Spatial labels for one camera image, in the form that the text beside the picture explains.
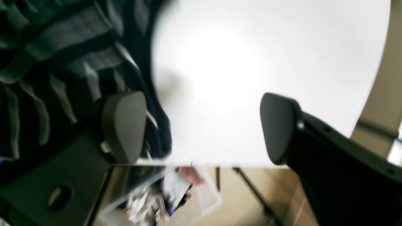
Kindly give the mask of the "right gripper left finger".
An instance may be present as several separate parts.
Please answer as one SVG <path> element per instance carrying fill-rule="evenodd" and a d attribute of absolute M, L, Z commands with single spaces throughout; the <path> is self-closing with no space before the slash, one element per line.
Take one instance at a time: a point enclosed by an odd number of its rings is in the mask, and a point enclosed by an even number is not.
<path fill-rule="evenodd" d="M 1 221 L 11 226 L 86 226 L 114 166 L 141 156 L 147 122 L 142 92 L 96 103 L 89 126 L 32 158 L 1 163 Z"/>

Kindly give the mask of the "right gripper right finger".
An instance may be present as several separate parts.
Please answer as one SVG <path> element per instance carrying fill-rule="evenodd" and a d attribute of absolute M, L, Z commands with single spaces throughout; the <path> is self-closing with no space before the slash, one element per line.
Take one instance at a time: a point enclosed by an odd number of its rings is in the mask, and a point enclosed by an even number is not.
<path fill-rule="evenodd" d="M 303 112 L 294 99 L 263 95 L 268 156 L 300 178 L 320 226 L 400 226 L 401 168 Z"/>

